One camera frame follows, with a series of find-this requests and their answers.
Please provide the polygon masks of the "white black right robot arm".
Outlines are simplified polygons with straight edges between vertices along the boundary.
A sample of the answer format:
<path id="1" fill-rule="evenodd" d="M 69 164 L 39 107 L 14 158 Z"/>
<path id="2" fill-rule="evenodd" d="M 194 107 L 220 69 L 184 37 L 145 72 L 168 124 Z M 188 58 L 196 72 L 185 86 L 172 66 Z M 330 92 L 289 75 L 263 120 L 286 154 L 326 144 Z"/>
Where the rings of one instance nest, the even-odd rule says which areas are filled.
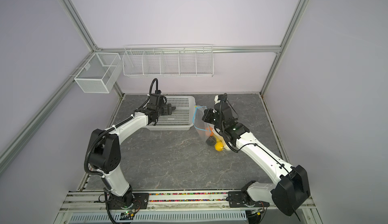
<path id="1" fill-rule="evenodd" d="M 292 216 L 311 196 L 307 171 L 293 166 L 265 147 L 238 118 L 227 100 L 227 94 L 215 96 L 213 108 L 206 109 L 203 122 L 213 125 L 213 133 L 227 149 L 245 153 L 270 177 L 271 184 L 250 181 L 241 189 L 241 196 L 231 200 L 247 207 L 269 203 L 286 216 Z"/>

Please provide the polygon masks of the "orange toy fruit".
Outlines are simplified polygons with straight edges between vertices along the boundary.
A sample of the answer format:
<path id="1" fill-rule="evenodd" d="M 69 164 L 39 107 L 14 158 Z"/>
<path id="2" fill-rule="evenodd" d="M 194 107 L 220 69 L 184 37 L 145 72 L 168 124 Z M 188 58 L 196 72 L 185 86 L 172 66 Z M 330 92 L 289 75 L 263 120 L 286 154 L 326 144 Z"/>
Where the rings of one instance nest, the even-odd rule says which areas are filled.
<path id="1" fill-rule="evenodd" d="M 212 134 L 213 133 L 213 128 L 212 127 L 207 127 L 206 131 L 209 132 L 210 134 Z"/>

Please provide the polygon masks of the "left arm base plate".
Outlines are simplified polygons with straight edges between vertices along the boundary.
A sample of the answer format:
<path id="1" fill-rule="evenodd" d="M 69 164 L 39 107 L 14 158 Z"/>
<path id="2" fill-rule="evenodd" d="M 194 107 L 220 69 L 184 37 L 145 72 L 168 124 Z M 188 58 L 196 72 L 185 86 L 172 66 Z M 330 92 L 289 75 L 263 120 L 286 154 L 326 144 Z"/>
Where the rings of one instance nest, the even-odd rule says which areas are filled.
<path id="1" fill-rule="evenodd" d="M 149 193 L 130 193 L 124 197 L 113 195 L 108 199 L 109 210 L 146 209 L 149 202 Z"/>

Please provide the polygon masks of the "clear zip top bag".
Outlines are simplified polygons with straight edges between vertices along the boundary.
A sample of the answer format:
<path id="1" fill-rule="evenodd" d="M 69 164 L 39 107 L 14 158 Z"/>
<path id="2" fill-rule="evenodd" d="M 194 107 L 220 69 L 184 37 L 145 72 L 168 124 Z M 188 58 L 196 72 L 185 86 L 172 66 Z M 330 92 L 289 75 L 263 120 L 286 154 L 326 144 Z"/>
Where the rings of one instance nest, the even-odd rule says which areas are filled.
<path id="1" fill-rule="evenodd" d="M 200 138 L 210 147 L 214 147 L 216 151 L 232 151 L 227 145 L 222 136 L 220 136 L 211 123 L 206 123 L 202 120 L 205 116 L 206 106 L 196 105 L 193 116 L 193 126 L 197 130 Z"/>

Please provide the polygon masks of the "yellow toy lemon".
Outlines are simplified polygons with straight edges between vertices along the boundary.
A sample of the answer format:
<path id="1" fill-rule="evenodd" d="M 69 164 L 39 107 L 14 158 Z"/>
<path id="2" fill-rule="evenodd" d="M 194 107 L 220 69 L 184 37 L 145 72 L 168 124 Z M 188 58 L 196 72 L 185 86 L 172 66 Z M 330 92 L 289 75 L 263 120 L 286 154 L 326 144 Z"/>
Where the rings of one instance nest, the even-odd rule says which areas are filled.
<path id="1" fill-rule="evenodd" d="M 224 149 L 224 145 L 221 141 L 217 142 L 214 147 L 216 151 L 223 151 Z"/>

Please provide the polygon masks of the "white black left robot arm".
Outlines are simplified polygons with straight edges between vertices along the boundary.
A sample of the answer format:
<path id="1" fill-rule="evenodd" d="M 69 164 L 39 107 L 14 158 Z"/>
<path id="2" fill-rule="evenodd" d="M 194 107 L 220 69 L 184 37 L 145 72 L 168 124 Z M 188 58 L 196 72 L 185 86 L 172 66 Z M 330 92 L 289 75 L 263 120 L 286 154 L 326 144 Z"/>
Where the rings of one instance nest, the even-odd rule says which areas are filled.
<path id="1" fill-rule="evenodd" d="M 158 87 L 158 79 L 151 82 L 146 101 L 133 114 L 110 128 L 92 132 L 84 157 L 83 168 L 89 175 L 97 175 L 106 187 L 106 201 L 116 201 L 122 209 L 133 206 L 132 187 L 120 167 L 121 143 L 137 130 L 156 124 L 160 116 L 169 116 L 175 107 L 167 103 Z"/>

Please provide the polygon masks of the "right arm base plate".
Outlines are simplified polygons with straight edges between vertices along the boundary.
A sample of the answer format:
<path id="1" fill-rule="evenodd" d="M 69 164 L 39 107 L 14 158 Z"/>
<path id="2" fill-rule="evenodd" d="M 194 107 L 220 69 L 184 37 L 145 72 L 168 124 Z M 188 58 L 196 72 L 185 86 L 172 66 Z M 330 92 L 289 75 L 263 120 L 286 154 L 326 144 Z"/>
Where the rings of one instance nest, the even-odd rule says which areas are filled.
<path id="1" fill-rule="evenodd" d="M 243 207 L 269 207 L 268 202 L 254 201 L 248 194 L 239 191 L 229 191 L 226 201 L 228 201 L 231 208 L 243 208 Z"/>

